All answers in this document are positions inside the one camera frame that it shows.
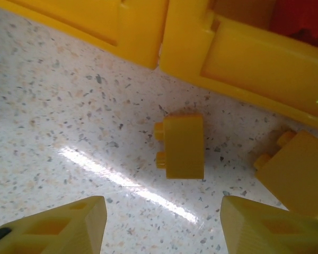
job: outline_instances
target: yellow toy block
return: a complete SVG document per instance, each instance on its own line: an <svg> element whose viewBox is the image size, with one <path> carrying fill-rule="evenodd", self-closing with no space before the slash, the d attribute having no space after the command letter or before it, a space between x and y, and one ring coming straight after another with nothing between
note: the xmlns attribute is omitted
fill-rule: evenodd
<svg viewBox="0 0 318 254"><path fill-rule="evenodd" d="M0 7L154 69L168 0L0 0Z"/></svg>
<svg viewBox="0 0 318 254"><path fill-rule="evenodd" d="M224 196L220 220L229 254L318 254L318 220Z"/></svg>
<svg viewBox="0 0 318 254"><path fill-rule="evenodd" d="M200 114L167 116L154 126L154 136L164 141L156 164L170 179L204 178L204 130Z"/></svg>
<svg viewBox="0 0 318 254"><path fill-rule="evenodd" d="M268 31L275 0L170 0L160 68L318 128L318 48Z"/></svg>
<svg viewBox="0 0 318 254"><path fill-rule="evenodd" d="M318 218L318 139L306 131L286 132L281 149L254 164L257 179L290 211Z"/></svg>
<svg viewBox="0 0 318 254"><path fill-rule="evenodd" d="M100 254L106 220L100 196L28 216L0 227L0 254Z"/></svg>

